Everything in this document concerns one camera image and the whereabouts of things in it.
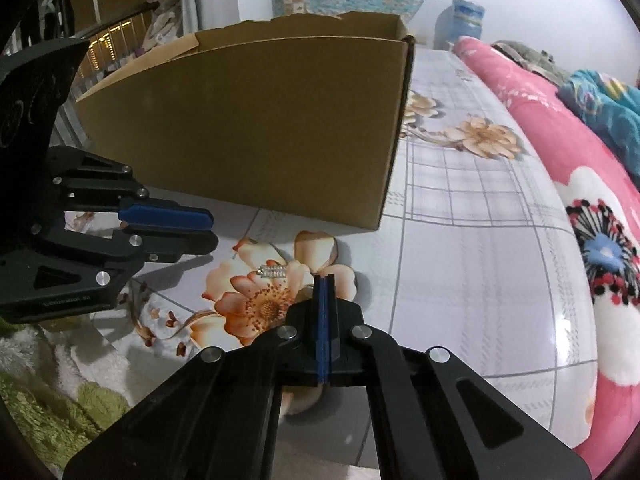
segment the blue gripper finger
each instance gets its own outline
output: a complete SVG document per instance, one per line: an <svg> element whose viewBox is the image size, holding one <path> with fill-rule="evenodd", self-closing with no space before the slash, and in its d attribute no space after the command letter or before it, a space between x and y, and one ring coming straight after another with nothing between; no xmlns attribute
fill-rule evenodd
<svg viewBox="0 0 640 480"><path fill-rule="evenodd" d="M331 360L329 355L329 290L327 278L320 277L318 294L318 339L316 339L316 360L318 361L318 383L329 381Z"/></svg>
<svg viewBox="0 0 640 480"><path fill-rule="evenodd" d="M118 218L132 225L209 231L213 218L207 212L190 208L164 208L132 204L118 213Z"/></svg>

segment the pink floral blanket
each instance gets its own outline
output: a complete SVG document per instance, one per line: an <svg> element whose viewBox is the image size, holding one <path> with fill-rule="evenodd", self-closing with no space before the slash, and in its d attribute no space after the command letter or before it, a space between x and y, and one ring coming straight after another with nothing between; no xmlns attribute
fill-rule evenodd
<svg viewBox="0 0 640 480"><path fill-rule="evenodd" d="M640 420L640 194L603 142L556 97L555 86L473 38L463 38L454 53L516 119L574 226L598 344L591 434L576 451L596 478Z"/></svg>

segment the blue blanket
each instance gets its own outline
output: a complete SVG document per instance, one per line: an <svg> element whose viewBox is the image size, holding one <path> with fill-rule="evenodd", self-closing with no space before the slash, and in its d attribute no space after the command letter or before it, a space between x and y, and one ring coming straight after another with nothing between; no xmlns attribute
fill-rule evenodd
<svg viewBox="0 0 640 480"><path fill-rule="evenodd" d="M606 74L578 70L558 97L602 139L640 189L640 90Z"/></svg>

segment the small metal spring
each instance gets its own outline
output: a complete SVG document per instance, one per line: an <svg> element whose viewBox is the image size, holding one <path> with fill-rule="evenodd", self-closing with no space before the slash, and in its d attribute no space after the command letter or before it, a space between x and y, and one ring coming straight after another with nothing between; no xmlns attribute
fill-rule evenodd
<svg viewBox="0 0 640 480"><path fill-rule="evenodd" d="M284 265L261 265L258 269L258 276L265 280L271 280L273 278L286 278L287 266Z"/></svg>

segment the wall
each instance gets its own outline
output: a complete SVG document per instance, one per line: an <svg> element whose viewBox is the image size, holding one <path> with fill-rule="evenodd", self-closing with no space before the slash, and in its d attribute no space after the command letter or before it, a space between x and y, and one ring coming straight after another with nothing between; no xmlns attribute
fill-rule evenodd
<svg viewBox="0 0 640 480"><path fill-rule="evenodd" d="M433 46L452 0L426 0L409 28ZM517 40L551 53L567 70L592 68L629 83L640 66L640 32L619 0L471 0L486 8L485 41ZM271 0L238 0L241 20L268 20Z"/></svg>

